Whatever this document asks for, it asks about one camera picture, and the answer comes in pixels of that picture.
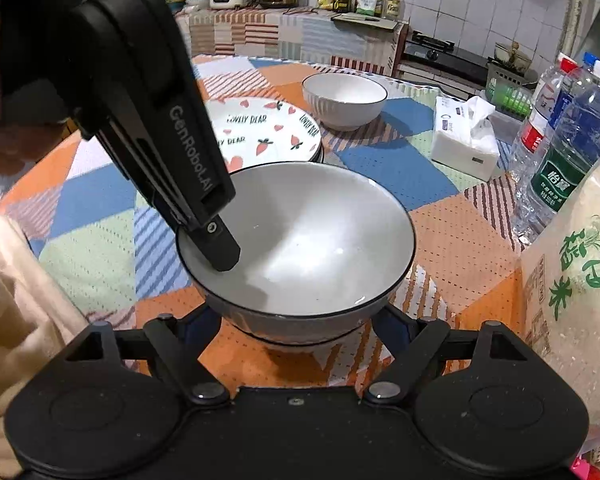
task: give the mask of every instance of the plastic water bottle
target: plastic water bottle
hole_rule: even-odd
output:
[[[512,231],[523,244],[538,237],[600,157],[600,61],[589,79],[578,85],[546,155],[516,202]]]
[[[588,87],[592,81],[593,75],[593,65],[598,60],[596,56],[594,56],[590,52],[586,52],[584,55],[584,60],[581,67],[576,68],[571,71],[564,77],[562,85],[560,86],[560,92],[558,93],[558,99],[556,103],[560,103],[560,108],[564,111],[564,103],[571,103],[573,98],[577,95],[580,95],[583,91],[583,88]],[[551,141],[554,138],[555,129],[552,128],[551,124],[557,124],[560,120],[560,114],[555,111],[552,112],[552,116],[547,123],[547,126],[544,130],[544,138],[540,142],[540,145],[536,148],[536,152],[534,153],[532,165],[533,170],[526,173],[527,181],[531,179],[533,174],[536,172],[536,168],[538,164],[542,161],[544,156],[546,155],[549,146],[551,145]]]
[[[540,77],[532,98],[534,109],[522,123],[518,138],[513,143],[509,163],[509,174],[515,182],[524,180],[534,172],[534,152],[539,146],[560,91],[564,77],[577,68],[577,63],[560,53],[558,64],[547,69]]]

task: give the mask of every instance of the stacked plate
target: stacked plate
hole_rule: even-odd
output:
[[[320,128],[304,110],[267,98],[208,101],[229,173],[271,162],[322,162]]]

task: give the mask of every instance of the gas stove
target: gas stove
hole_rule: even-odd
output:
[[[439,70],[481,87],[487,83],[487,59],[457,47],[452,41],[437,40],[417,30],[407,36],[402,60]]]

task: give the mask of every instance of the red bottle cap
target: red bottle cap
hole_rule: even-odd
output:
[[[562,70],[563,72],[566,72],[567,74],[569,72],[571,72],[571,70],[573,70],[577,67],[578,67],[578,64],[570,57],[565,56],[560,61],[560,70]]]

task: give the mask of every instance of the metal bolt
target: metal bolt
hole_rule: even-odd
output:
[[[224,395],[224,386],[220,383],[202,383],[196,384],[192,391],[199,399],[212,400]]]
[[[369,386],[369,393],[376,399],[391,399],[400,395],[400,386],[389,381],[380,381]]]

